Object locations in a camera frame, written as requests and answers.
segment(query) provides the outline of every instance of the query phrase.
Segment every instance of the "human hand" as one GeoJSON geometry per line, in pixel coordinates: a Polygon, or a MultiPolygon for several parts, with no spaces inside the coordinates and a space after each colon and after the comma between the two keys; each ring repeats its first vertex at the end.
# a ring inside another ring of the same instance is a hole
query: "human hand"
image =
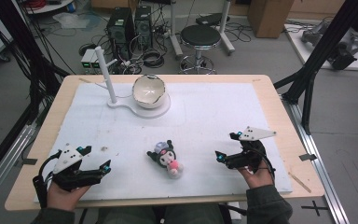
{"type": "Polygon", "coordinates": [[[51,182],[48,188],[48,207],[57,208],[65,211],[74,211],[77,202],[89,190],[90,186],[79,189],[72,189],[70,192],[51,182]]]}
{"type": "Polygon", "coordinates": [[[258,170],[255,174],[251,174],[246,168],[240,168],[238,171],[241,173],[243,178],[245,178],[245,181],[248,183],[250,189],[273,185],[272,176],[269,173],[267,164],[264,161],[260,162],[258,170]]]}

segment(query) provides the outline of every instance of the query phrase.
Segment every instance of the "white bowl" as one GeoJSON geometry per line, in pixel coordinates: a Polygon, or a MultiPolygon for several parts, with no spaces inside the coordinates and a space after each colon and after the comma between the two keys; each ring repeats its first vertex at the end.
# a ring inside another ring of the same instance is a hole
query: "white bowl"
{"type": "Polygon", "coordinates": [[[143,108],[157,108],[164,103],[167,97],[165,83],[154,75],[138,77],[132,86],[132,96],[136,103],[143,108]]]}

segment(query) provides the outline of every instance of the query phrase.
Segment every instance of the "dark green sleeve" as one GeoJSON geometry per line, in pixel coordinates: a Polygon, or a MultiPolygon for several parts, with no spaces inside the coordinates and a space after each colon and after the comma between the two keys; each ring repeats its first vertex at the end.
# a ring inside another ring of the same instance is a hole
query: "dark green sleeve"
{"type": "Polygon", "coordinates": [[[55,208],[41,209],[31,224],[73,224],[75,213],[55,208]]]}
{"type": "Polygon", "coordinates": [[[248,224],[286,224],[293,213],[292,206],[272,185],[246,191],[248,224]]]}

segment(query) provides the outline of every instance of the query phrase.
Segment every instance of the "round white base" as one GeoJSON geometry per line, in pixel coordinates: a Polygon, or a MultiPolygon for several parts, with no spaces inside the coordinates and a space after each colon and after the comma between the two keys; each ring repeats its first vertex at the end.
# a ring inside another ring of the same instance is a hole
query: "round white base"
{"type": "Polygon", "coordinates": [[[165,98],[164,103],[161,106],[153,109],[147,109],[139,106],[136,104],[132,96],[124,98],[118,97],[115,104],[113,104],[111,100],[109,100],[107,104],[112,108],[127,107],[132,113],[143,119],[155,119],[164,115],[170,109],[171,97],[167,93],[167,97],[165,98]]]}

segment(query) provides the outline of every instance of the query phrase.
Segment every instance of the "doll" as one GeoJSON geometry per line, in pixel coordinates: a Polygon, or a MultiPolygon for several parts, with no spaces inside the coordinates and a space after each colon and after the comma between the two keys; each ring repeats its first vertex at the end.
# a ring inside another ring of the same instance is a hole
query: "doll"
{"type": "Polygon", "coordinates": [[[170,178],[176,179],[182,175],[183,164],[176,160],[176,154],[173,151],[172,141],[159,142],[155,146],[155,151],[148,151],[147,155],[159,166],[167,168],[170,178]]]}

